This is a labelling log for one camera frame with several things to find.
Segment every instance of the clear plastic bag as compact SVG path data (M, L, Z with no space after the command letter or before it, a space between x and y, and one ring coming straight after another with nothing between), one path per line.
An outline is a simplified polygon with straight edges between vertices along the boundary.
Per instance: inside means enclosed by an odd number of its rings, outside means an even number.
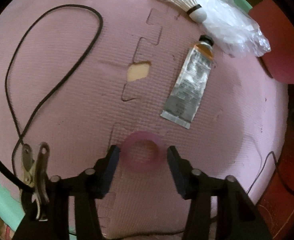
M232 57L254 53L261 57L271 51L259 25L233 0L197 0L207 13L202 23L215 44Z

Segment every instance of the black tube cap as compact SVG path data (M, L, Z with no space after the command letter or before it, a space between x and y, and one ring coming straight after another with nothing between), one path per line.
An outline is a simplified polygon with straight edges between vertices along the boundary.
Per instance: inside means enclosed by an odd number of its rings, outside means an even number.
M213 41L212 37L210 37L208 35L201 35L200 38L199 38L199 41L205 41L210 46L213 46L214 45L214 41Z

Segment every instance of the pink ring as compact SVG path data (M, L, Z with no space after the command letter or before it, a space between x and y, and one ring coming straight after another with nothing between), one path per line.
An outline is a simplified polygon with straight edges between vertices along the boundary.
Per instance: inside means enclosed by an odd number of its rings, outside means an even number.
M157 153L155 153L152 160L146 162L135 162L128 156L131 146L135 142L151 141L157 146ZM120 147L120 158L124 165L134 172L152 171L166 160L166 145L161 140L159 135L147 131L138 131L130 134L122 143Z

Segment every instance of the red wire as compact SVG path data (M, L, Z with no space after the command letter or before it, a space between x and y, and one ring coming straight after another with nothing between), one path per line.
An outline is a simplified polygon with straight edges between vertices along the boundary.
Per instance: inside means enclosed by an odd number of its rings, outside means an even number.
M11 240L9 233L10 233L10 227L7 225L6 233L5 233L5 240Z

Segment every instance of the beige patch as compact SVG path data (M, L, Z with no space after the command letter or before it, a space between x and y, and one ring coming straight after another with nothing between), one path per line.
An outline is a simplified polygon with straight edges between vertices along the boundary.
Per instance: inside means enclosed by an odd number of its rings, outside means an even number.
M148 76L149 67L151 66L150 62L139 62L132 63L127 71L127 81L135 81L138 79L142 79Z

